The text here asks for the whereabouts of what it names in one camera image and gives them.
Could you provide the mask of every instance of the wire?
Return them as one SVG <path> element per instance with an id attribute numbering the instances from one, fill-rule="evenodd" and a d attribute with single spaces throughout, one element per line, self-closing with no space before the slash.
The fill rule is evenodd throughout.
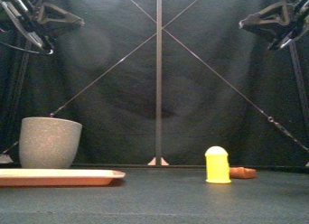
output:
<path id="1" fill-rule="evenodd" d="M 20 48 L 20 47 L 9 45 L 5 42 L 0 42 L 0 45 L 5 46 L 5 47 L 8 47 L 8 48 L 11 48 L 11 49 L 13 49 L 16 51 L 27 52 L 30 54 L 39 54 L 39 55 L 51 55 L 51 54 L 54 54 L 54 49 L 51 49 L 48 52 L 39 52 L 39 51 L 26 50 L 26 49 Z"/>

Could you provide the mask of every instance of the metal pole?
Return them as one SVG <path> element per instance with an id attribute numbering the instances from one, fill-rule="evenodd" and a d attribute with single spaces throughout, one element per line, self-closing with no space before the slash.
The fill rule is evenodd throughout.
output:
<path id="1" fill-rule="evenodd" d="M 162 0 L 157 0 L 155 165 L 162 165 Z"/>

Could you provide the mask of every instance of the gray pot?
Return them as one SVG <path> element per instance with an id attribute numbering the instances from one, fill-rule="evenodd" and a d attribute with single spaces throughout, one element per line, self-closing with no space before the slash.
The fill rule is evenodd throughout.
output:
<path id="1" fill-rule="evenodd" d="M 22 120 L 19 160 L 23 168 L 67 169 L 76 156 L 82 124 L 51 117 Z"/>

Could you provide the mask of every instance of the flat tray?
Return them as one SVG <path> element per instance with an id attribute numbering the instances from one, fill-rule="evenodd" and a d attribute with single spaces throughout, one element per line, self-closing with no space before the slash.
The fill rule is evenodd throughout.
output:
<path id="1" fill-rule="evenodd" d="M 125 175 L 112 170 L 0 169 L 0 187 L 103 186 Z"/>

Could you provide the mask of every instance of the black fabric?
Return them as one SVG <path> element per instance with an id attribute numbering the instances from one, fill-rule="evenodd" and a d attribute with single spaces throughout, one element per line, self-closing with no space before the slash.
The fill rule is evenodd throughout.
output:
<path id="1" fill-rule="evenodd" d="M 54 56 L 31 56 L 12 139 L 22 118 L 48 116 L 102 76 L 56 114 L 83 124 L 75 163 L 147 164 L 155 157 L 157 0 L 133 0 L 149 15 L 131 0 L 46 1 L 86 25 L 59 37 Z M 290 52 L 268 51 L 238 27 L 278 0 L 198 0 L 179 14 L 194 1 L 163 0 L 162 155 L 170 164 L 205 164 L 206 149 L 221 145 L 230 164 L 304 166 L 305 151 L 240 95 L 308 143 Z"/>

